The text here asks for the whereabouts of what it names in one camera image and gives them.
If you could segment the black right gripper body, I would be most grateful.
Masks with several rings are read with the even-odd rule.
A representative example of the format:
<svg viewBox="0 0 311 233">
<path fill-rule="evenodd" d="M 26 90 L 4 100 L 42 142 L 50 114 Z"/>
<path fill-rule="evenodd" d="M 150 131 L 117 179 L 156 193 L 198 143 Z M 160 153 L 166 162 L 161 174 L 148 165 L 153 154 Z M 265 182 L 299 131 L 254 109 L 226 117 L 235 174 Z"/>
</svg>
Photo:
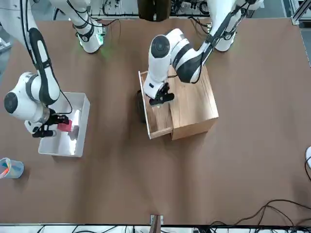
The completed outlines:
<svg viewBox="0 0 311 233">
<path fill-rule="evenodd" d="M 48 120 L 43 125 L 43 130 L 48 131 L 51 125 L 57 124 L 58 115 L 55 112 L 50 112 Z"/>
</svg>

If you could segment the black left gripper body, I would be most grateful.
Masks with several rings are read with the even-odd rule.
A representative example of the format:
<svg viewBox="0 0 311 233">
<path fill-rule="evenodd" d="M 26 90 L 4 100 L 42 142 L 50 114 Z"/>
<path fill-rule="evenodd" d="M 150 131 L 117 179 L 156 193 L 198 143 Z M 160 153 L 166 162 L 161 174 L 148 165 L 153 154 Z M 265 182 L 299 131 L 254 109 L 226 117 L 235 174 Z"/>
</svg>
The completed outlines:
<svg viewBox="0 0 311 233">
<path fill-rule="evenodd" d="M 170 89 L 169 83 L 165 82 L 164 85 L 157 91 L 156 97 L 162 97 L 168 94 L 169 89 Z"/>
</svg>

